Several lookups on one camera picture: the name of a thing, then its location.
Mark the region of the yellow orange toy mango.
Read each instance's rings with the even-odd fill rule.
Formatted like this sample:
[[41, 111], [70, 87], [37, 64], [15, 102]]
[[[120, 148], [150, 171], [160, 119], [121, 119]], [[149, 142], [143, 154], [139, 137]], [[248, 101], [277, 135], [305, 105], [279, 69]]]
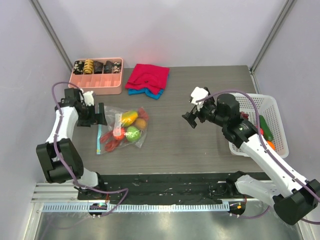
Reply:
[[131, 126], [136, 121], [138, 116], [138, 112], [134, 110], [124, 112], [121, 115], [121, 125], [125, 128]]

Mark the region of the green toy lime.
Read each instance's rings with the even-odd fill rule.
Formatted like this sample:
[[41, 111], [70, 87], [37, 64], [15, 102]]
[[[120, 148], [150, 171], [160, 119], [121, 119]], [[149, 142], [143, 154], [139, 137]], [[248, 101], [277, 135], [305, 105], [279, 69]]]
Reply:
[[141, 138], [141, 131], [135, 126], [126, 129], [125, 137], [129, 142], [137, 142]]

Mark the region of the brown toy potato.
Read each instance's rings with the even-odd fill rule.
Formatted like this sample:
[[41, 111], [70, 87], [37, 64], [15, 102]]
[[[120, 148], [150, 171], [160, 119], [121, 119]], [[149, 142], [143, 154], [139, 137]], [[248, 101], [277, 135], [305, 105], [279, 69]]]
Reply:
[[148, 126], [148, 122], [144, 120], [143, 118], [137, 118], [134, 122], [134, 126], [138, 128], [139, 130], [144, 130]]

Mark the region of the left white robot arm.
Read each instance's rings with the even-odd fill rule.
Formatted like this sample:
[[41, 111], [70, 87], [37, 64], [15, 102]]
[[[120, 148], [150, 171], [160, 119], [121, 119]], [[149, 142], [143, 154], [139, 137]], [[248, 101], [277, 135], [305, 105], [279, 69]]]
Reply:
[[80, 190], [88, 189], [100, 200], [107, 192], [99, 173], [87, 170], [73, 144], [74, 128], [106, 125], [104, 104], [95, 104], [95, 93], [81, 88], [67, 88], [55, 101], [55, 121], [45, 141], [36, 147], [36, 155], [48, 183], [73, 182]]

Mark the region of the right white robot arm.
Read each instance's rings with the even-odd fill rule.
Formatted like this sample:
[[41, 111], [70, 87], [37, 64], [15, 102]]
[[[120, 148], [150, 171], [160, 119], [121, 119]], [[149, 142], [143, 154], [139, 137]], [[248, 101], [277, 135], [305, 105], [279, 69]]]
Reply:
[[233, 198], [241, 195], [256, 198], [272, 207], [288, 225], [305, 221], [305, 216], [320, 202], [320, 183], [308, 180], [283, 160], [262, 137], [260, 123], [241, 117], [236, 90], [211, 94], [207, 88], [196, 87], [190, 94], [193, 108], [182, 117], [192, 128], [195, 120], [221, 127], [224, 137], [248, 155], [271, 179], [266, 183], [238, 171], [227, 179], [226, 193]]

